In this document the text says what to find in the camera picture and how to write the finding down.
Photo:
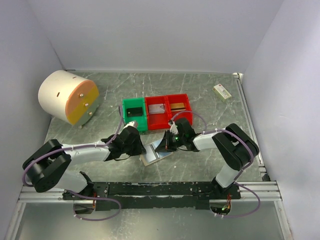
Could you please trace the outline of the tan card holder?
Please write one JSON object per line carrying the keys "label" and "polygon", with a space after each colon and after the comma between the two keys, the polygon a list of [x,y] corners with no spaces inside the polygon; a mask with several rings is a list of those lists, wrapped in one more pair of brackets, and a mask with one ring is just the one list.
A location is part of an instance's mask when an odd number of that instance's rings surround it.
{"label": "tan card holder", "polygon": [[142,161],[144,166],[149,166],[151,164],[154,164],[163,158],[166,158],[173,154],[173,152],[156,152],[156,148],[161,143],[161,139],[158,139],[156,141],[153,141],[152,143],[149,143],[144,146],[146,153],[143,153],[139,156],[139,159]]}

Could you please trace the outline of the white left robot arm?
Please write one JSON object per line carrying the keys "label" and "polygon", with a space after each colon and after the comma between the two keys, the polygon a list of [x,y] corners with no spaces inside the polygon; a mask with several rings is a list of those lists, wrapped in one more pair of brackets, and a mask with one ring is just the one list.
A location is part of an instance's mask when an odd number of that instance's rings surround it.
{"label": "white left robot arm", "polygon": [[47,141],[22,165],[22,182],[38,193],[52,188],[75,192],[81,199],[89,199],[94,183],[83,171],[71,171],[73,165],[89,162],[122,161],[146,153],[138,131],[138,123],[131,121],[108,138],[88,144],[61,144]]}

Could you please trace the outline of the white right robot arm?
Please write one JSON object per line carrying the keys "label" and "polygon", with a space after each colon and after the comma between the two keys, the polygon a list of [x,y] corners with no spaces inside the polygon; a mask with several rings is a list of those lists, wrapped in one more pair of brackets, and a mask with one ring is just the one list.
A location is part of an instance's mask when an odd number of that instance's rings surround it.
{"label": "white right robot arm", "polygon": [[230,186],[260,152],[258,145],[235,123],[224,129],[196,133],[186,118],[171,122],[155,152],[171,153],[181,147],[188,152],[219,150],[225,164],[212,180],[212,193],[218,199],[229,194]]}

